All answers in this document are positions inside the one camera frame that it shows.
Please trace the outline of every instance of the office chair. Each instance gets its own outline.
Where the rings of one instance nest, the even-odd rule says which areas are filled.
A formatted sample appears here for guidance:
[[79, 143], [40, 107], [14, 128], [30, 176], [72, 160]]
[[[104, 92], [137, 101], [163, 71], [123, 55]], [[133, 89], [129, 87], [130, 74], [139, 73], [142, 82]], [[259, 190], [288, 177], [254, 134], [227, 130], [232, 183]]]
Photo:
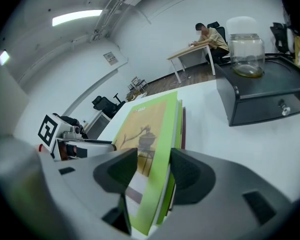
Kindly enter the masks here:
[[[223, 26], [220, 26], [220, 24], [217, 21], [208, 24], [206, 27], [208, 29], [209, 28], [214, 28], [216, 31], [218, 31], [218, 33], [222, 36], [223, 40], [227, 43], [227, 40], [226, 40], [226, 30], [225, 30], [225, 28]], [[222, 63], [227, 63], [227, 62], [230, 61], [230, 57], [225, 57], [225, 56], [219, 57], [219, 59], [220, 59], [220, 61]]]
[[92, 101], [93, 108], [95, 110], [102, 111], [109, 118], [113, 118], [125, 103], [125, 101], [122, 101], [119, 105], [117, 105], [108, 100], [106, 97], [101, 96], [96, 97], [94, 101]]
[[270, 29], [274, 35], [275, 47], [277, 48], [279, 53], [285, 54], [289, 52], [286, 24], [274, 22], [273, 26], [271, 26]]

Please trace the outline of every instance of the black drawer cabinet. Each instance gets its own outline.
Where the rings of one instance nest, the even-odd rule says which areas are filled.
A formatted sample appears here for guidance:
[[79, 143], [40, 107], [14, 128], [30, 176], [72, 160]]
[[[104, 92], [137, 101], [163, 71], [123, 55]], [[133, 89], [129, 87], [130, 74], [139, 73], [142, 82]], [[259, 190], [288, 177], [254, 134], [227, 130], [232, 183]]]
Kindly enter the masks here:
[[281, 119], [300, 113], [300, 68], [283, 57], [265, 61], [264, 75], [236, 74], [231, 64], [214, 65], [216, 86], [229, 126]]

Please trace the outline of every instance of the brown floor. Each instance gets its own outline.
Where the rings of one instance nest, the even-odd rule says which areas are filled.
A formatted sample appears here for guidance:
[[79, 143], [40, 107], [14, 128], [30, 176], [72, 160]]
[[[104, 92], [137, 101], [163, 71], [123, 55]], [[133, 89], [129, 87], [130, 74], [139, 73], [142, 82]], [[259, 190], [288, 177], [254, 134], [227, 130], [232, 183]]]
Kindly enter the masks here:
[[201, 82], [206, 82], [210, 80], [215, 80], [216, 77], [212, 75], [211, 66], [206, 65], [198, 65], [191, 69], [186, 69], [185, 74], [187, 78], [185, 79], [185, 75], [183, 72], [179, 73], [182, 83], [178, 83], [177, 77], [175, 74], [167, 76], [166, 78], [160, 79], [158, 81], [150, 83], [145, 91], [147, 92], [147, 96], [162, 93], [168, 90], [173, 90], [179, 87], [189, 86], [193, 84], [198, 84]]

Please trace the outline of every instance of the book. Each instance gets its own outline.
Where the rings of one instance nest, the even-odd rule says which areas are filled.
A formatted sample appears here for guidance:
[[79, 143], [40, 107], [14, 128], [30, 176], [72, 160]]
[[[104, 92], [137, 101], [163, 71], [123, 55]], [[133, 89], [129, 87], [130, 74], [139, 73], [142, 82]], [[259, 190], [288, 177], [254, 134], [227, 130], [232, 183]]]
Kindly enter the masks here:
[[132, 227], [146, 236], [169, 208], [175, 184], [170, 151], [180, 147], [181, 118], [177, 92], [166, 94], [134, 106], [112, 142], [118, 150], [138, 148], [137, 170], [125, 197]]
[[[186, 108], [185, 107], [182, 108], [181, 143], [180, 143], [180, 146], [181, 146], [181, 149], [183, 149], [183, 150], [186, 148]], [[173, 203], [174, 203], [175, 193], [176, 193], [176, 184], [174, 184], [174, 186], [173, 186], [172, 196], [170, 198], [169, 208], [168, 208], [168, 210], [166, 212], [166, 216], [168, 216], [169, 212], [172, 210], [172, 206], [173, 206]]]

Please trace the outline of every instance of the white table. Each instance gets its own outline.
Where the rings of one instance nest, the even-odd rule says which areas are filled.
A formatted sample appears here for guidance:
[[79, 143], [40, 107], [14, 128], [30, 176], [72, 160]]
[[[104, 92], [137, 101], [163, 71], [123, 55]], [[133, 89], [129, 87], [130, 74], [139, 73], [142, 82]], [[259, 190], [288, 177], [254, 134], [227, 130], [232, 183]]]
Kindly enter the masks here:
[[147, 92], [138, 95], [134, 100], [139, 100], [147, 96]]
[[[203, 49], [203, 48], [206, 48], [207, 50], [207, 53], [209, 55], [209, 58], [210, 58], [210, 64], [211, 64], [211, 68], [212, 68], [212, 74], [215, 76], [216, 75], [216, 72], [215, 72], [215, 65], [214, 65], [214, 61], [212, 60], [212, 56], [211, 56], [211, 52], [210, 52], [210, 48], [209, 48], [209, 43], [205, 43], [205, 44], [201, 44], [201, 45], [197, 45], [197, 46], [194, 46], [194, 47], [187, 47], [187, 48], [184, 48], [182, 50], [179, 50], [177, 51], [174, 55], [170, 56], [169, 58], [167, 58], [167, 60], [170, 61], [170, 63], [172, 64], [172, 68], [174, 70], [174, 73], [175, 73], [175, 76], [176, 78], [178, 79], [178, 82], [181, 84], [181, 79], [179, 77], [179, 74], [178, 74], [178, 71], [173, 63], [173, 59], [177, 58], [179, 61], [180, 61], [180, 57], [183, 56], [183, 55], [186, 55], [186, 54], [189, 54], [189, 53], [192, 53], [194, 51], [197, 51], [197, 50], [200, 50], [200, 49]], [[182, 64], [182, 62], [180, 61], [180, 64], [182, 66], [182, 70], [185, 72], [185, 67], [184, 65]]]
[[96, 123], [96, 121], [100, 117], [104, 117], [108, 121], [111, 121], [111, 119], [108, 116], [106, 116], [105, 113], [103, 113], [101, 110], [96, 110], [96, 113], [93, 115], [93, 117], [88, 122], [86, 122], [85, 125], [83, 126], [84, 131], [88, 133], [91, 127]]
[[186, 109], [185, 149], [242, 164], [291, 201], [300, 198], [300, 114], [229, 127], [215, 80], [126, 103], [98, 139], [113, 141], [133, 106], [175, 91]]

